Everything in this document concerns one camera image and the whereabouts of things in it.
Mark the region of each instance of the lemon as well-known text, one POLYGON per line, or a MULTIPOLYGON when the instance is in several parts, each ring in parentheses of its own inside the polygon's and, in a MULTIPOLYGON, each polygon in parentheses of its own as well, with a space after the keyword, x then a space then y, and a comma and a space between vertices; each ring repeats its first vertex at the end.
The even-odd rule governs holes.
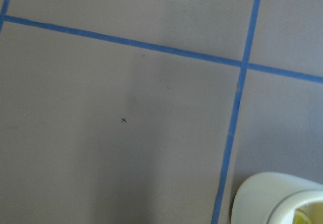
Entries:
POLYGON ((294 213, 293 224, 312 224, 312 221, 304 211, 297 209, 294 213))

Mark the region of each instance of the white cup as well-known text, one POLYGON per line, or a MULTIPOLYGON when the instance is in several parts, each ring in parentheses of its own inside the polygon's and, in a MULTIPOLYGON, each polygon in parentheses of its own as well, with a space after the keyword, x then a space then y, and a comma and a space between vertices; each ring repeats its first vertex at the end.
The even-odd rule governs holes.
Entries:
POLYGON ((231 224, 292 224, 295 210, 308 212, 313 203, 322 203, 323 212, 323 185, 280 173, 256 174, 238 189, 231 224))

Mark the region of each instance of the blue line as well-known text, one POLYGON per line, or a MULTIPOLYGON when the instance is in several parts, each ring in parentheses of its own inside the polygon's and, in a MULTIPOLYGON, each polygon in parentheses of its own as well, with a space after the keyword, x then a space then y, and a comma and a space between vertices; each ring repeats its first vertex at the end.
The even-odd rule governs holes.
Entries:
POLYGON ((262 66, 262 65, 258 65, 258 64, 249 64, 248 68, 252 69, 252 70, 265 72, 265 73, 277 74, 277 75, 282 75, 282 76, 286 76, 286 77, 290 77, 290 78, 311 81, 311 82, 315 82, 315 83, 323 83, 323 77, 320 77, 320 76, 303 74, 303 73, 298 73, 298 72, 289 71, 289 70, 285 70, 285 69, 277 69, 277 68, 262 66))
POLYGON ((35 26, 43 29, 64 32, 64 33, 73 34, 73 35, 90 37, 98 40, 109 41, 109 42, 114 42, 114 43, 134 46, 134 47, 140 47, 140 48, 149 49, 149 50, 166 52, 170 54, 180 55, 183 57, 200 59, 200 60, 210 61, 214 63, 226 64, 226 65, 231 65, 236 67, 239 67, 241 65, 241 62, 238 60, 226 59, 226 58, 216 57, 216 56, 207 55, 203 53, 192 52, 192 51, 177 49, 177 48, 168 47, 168 46, 161 46, 157 44, 136 41, 136 40, 126 39, 126 38, 121 38, 116 36, 103 35, 96 32, 85 31, 85 30, 80 30, 80 29, 75 29, 75 28, 70 28, 65 26, 58 26, 58 25, 49 24, 49 23, 40 23, 40 22, 30 21, 27 19, 13 17, 13 16, 5 16, 5 21, 27 25, 27 26, 35 26))
POLYGON ((2 4, 2 8, 0 12, 0 34, 1 34, 2 25, 4 24, 5 15, 9 7, 9 2, 10 0, 4 0, 4 3, 2 4))
POLYGON ((250 23, 249 23, 248 34, 247 34, 247 39, 246 39, 246 44, 245 44, 245 48, 244 48, 243 61, 241 64, 241 69, 240 69, 240 74, 239 74, 239 79, 238 79, 238 91, 236 93, 234 103, 233 103, 232 115, 231 115, 230 126, 229 126, 229 133, 228 133, 226 147, 225 147, 223 160, 222 160, 220 183, 219 183, 218 193, 216 196, 216 201, 214 204, 214 211, 213 211, 213 215, 212 215, 211 224, 218 224, 219 218, 220 218, 220 210, 221 210, 223 194, 224 194, 224 189, 225 189, 226 180, 227 180, 231 151, 232 151, 232 146, 233 146, 233 140, 234 140, 234 135, 235 135, 236 128, 237 128, 237 121, 238 121, 238 115, 239 115, 239 109, 240 109, 240 101, 241 101, 242 92, 243 92, 243 88, 244 88, 244 82, 246 79, 246 74, 247 74, 247 69, 248 69, 248 64, 249 64, 249 58, 250 58, 252 41, 253 41, 253 36, 254 36, 256 22, 257 22, 259 6, 260 6, 260 0, 254 0, 252 12, 251 12, 250 23))

